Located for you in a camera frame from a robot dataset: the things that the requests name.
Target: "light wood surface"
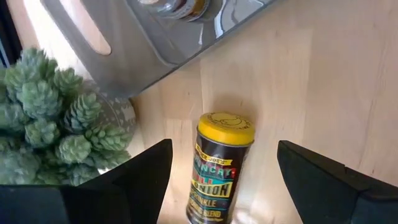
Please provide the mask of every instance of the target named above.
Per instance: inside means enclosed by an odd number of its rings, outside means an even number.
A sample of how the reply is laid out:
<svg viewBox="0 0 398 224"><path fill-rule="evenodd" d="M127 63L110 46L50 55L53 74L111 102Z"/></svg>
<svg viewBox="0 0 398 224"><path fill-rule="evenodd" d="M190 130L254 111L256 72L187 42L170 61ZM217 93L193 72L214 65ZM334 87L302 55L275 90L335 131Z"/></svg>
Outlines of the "light wood surface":
<svg viewBox="0 0 398 224"><path fill-rule="evenodd" d="M85 73L59 30L40 26L51 21L33 2L25 5L40 46ZM131 154L163 138L174 144L159 223L187 222L195 126L209 111L257 128L235 223L301 223L276 160L281 139L398 185L397 31L395 0L280 0L135 98Z"/></svg>

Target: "yellow lid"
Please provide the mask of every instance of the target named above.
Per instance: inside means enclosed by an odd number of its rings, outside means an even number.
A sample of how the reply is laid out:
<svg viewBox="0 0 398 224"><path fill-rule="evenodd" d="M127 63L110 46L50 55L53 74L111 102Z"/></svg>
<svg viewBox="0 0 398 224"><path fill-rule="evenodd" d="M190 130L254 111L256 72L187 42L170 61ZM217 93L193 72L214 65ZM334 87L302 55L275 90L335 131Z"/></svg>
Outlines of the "yellow lid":
<svg viewBox="0 0 398 224"><path fill-rule="evenodd" d="M222 144L245 146L254 141L254 126L241 116L228 113L207 113L200 117L199 132Z"/></svg>

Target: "wooden countertop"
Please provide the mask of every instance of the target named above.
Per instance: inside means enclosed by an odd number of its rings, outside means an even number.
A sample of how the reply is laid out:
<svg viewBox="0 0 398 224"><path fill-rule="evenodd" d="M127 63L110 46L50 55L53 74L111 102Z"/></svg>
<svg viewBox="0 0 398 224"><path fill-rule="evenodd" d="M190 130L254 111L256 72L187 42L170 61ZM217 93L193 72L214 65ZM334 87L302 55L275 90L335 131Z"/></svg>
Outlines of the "wooden countertop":
<svg viewBox="0 0 398 224"><path fill-rule="evenodd" d="M25 5L40 46L84 72L56 26L43 27L51 21L34 2ZM397 27L394 0L280 0L135 98L130 152L163 138L174 144L159 223L187 222L195 126L208 111L256 124L236 223L301 223L276 160L281 139L398 185Z"/></svg>

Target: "gray tray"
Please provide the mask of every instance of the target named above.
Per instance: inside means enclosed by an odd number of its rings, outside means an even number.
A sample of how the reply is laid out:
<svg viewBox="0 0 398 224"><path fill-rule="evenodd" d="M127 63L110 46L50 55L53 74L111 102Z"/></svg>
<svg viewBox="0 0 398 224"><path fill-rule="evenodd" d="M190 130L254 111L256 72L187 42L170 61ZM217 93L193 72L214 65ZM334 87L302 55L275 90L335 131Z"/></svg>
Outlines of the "gray tray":
<svg viewBox="0 0 398 224"><path fill-rule="evenodd" d="M111 47L97 54L59 0L42 0L94 81L110 95L130 97L181 67L274 0L210 0L196 22L161 19L137 0L81 0Z"/></svg>

